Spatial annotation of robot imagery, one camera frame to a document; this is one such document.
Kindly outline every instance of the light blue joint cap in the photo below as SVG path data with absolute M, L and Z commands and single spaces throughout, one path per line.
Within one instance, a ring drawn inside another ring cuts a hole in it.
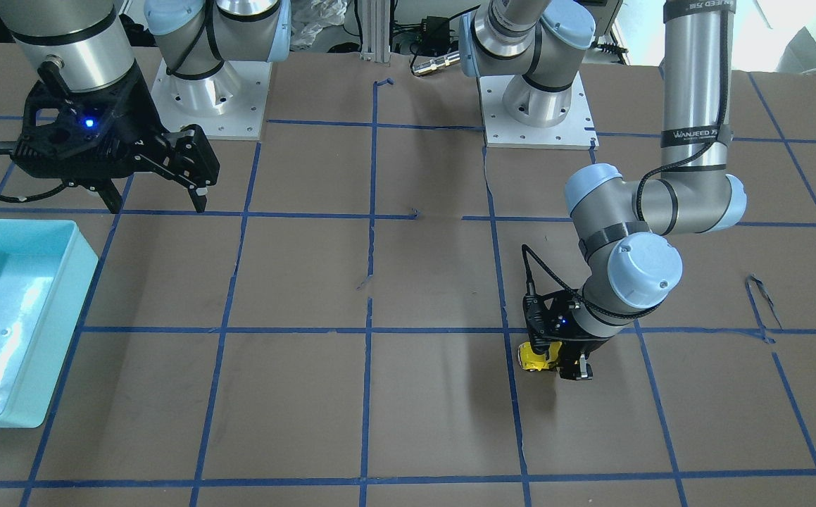
M 289 0 L 280 0 L 280 16 L 276 22 L 276 33 L 270 46 L 270 55 L 267 61 L 284 61 L 289 57 L 289 43 L 291 42 L 292 8 Z
M 473 52 L 473 13 L 461 16 L 460 37 L 458 50 L 461 51 L 461 71 L 467 77 L 479 77 L 479 68 L 476 66 L 476 54 Z
M 727 174 L 727 180 L 730 182 L 730 204 L 727 205 L 727 211 L 721 216 L 720 221 L 714 227 L 711 227 L 706 233 L 720 231 L 728 227 L 733 227 L 743 215 L 746 214 L 746 204 L 748 204 L 748 197 L 746 196 L 746 188 L 743 187 L 743 182 L 732 174 Z
M 611 289 L 633 308 L 651 308 L 664 301 L 680 283 L 684 261 L 665 238 L 655 233 L 636 233 L 614 245 L 608 257 Z
M 615 177 L 622 177 L 620 171 L 609 163 L 595 163 L 587 165 L 571 176 L 565 184 L 565 201 L 567 202 L 567 215 L 574 213 L 574 208 L 582 199 L 598 189 L 602 183 L 614 180 Z
M 552 0 L 542 13 L 542 22 L 552 33 L 576 49 L 588 49 L 595 36 L 592 14 L 574 0 Z
M 146 0 L 144 19 L 152 35 L 167 35 L 185 26 L 202 7 L 204 0 Z

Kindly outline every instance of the plastic tray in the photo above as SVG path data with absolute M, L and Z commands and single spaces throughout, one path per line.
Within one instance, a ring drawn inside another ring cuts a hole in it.
M 67 220 L 0 220 L 0 427 L 44 421 L 98 256 Z

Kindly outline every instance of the yellow object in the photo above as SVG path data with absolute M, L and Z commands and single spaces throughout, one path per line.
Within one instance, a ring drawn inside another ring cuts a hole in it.
M 533 346 L 529 342 L 524 342 L 517 348 L 517 361 L 520 362 L 520 367 L 527 372 L 553 371 L 558 368 L 559 349 L 561 349 L 561 342 L 552 342 L 546 353 L 539 354 L 533 352 Z

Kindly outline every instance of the metal mounting plate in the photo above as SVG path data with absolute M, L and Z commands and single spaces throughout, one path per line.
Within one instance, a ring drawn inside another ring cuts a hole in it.
M 589 150 L 592 142 L 598 148 L 598 135 L 592 122 L 589 101 L 579 73 L 574 78 L 574 98 L 567 118 L 553 127 L 521 124 L 508 115 L 501 96 L 513 76 L 479 78 L 479 103 L 486 128 L 486 144 L 502 148 L 545 148 L 553 150 Z
M 176 131 L 185 125 L 198 124 L 204 129 L 208 139 L 260 141 L 272 64 L 265 61 L 230 61 L 230 63 L 244 81 L 243 92 L 236 97 L 237 107 L 219 116 L 194 116 L 176 106 L 176 100 L 166 80 L 166 62 L 161 61 L 157 78 L 151 87 L 151 98 L 161 115 L 163 126 Z

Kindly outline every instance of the plastic bag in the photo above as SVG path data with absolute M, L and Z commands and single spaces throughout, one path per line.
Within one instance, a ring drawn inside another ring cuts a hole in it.
M 344 25 L 349 0 L 291 0 L 292 38 L 289 48 L 304 51 L 327 26 Z

